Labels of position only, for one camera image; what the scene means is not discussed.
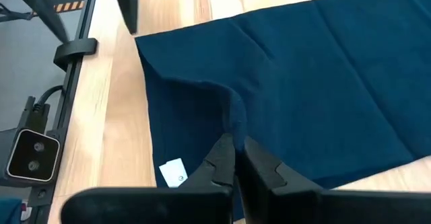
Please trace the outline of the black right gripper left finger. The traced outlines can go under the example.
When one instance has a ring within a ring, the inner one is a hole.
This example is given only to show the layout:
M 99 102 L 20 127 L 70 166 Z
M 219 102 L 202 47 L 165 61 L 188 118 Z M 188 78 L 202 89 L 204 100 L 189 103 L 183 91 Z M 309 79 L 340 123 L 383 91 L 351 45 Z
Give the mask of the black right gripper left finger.
M 177 188 L 91 188 L 69 198 L 61 224 L 233 224 L 235 148 L 222 135 Z

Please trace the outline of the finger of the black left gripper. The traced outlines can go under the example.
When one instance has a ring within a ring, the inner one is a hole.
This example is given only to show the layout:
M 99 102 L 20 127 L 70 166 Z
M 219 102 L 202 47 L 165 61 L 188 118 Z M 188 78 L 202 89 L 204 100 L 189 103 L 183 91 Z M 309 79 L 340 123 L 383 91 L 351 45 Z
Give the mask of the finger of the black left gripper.
M 117 0 L 124 23 L 130 34 L 137 32 L 139 0 Z

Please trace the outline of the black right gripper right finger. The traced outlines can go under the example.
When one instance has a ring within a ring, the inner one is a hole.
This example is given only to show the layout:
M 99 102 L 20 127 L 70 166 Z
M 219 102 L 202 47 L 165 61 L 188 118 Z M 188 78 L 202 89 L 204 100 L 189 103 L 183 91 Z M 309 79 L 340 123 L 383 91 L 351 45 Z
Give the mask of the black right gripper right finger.
M 247 224 L 431 224 L 431 194 L 328 190 L 250 137 L 237 157 Z

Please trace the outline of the navy blue towel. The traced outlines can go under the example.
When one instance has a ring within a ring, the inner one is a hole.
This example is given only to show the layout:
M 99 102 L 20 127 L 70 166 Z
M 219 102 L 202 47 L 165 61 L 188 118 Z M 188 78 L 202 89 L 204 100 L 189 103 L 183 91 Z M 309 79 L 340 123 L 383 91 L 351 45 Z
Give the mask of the navy blue towel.
M 224 134 L 334 188 L 431 155 L 431 0 L 311 0 L 136 38 L 153 163 Z

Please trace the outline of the black orange striped floor mat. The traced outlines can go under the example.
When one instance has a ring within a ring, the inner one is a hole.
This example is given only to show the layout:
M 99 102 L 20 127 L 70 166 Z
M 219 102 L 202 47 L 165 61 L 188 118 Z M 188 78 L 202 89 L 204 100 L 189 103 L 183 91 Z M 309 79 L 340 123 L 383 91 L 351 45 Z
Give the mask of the black orange striped floor mat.
M 85 5 L 85 1 L 74 1 L 74 2 L 66 2 L 66 3 L 60 3 L 53 6 L 53 9 L 55 13 L 63 13 L 68 11 L 75 11 L 82 9 Z

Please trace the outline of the black aluminium table frame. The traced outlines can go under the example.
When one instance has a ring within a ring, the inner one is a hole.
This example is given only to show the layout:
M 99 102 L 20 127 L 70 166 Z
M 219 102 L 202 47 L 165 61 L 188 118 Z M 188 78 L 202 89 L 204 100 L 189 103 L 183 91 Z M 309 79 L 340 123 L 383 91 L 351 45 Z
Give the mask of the black aluminium table frame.
M 53 3 L 51 0 L 23 0 L 28 4 L 43 21 L 43 23 L 49 28 L 49 30 L 61 41 L 61 45 L 57 47 L 53 63 L 68 72 L 72 70 L 73 65 L 78 60 L 86 55 L 93 55 L 97 51 L 98 41 L 95 38 L 81 38 L 77 36 L 75 40 L 70 40 L 65 31 L 65 27 L 61 18 L 53 9 Z M 39 99 L 36 99 L 37 104 L 47 104 L 48 98 L 56 91 L 61 91 L 64 100 L 68 102 L 69 99 L 69 88 L 66 85 L 54 86 L 44 92 Z M 61 144 L 61 150 L 59 152 L 59 158 L 57 160 L 57 167 L 53 176 L 53 181 L 45 185 L 30 186 L 25 188 L 31 188 L 30 197 L 28 198 L 28 205 L 32 208 L 30 214 L 30 220 L 28 224 L 46 224 L 46 220 L 49 216 L 53 194 L 55 190 L 55 182 L 57 181 L 62 153 L 65 145 L 67 129 L 65 127 L 57 127 L 56 129 L 47 131 L 45 134 L 54 137 L 59 140 Z

